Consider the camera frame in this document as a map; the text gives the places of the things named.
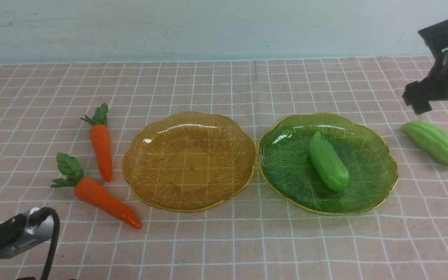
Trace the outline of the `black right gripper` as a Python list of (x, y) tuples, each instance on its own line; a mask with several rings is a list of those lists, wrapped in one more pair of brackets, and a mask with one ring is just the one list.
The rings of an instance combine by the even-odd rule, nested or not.
[(434, 64), (421, 81), (405, 86), (402, 98), (415, 115), (430, 112), (431, 102), (448, 101), (448, 19), (418, 31), (430, 49)]

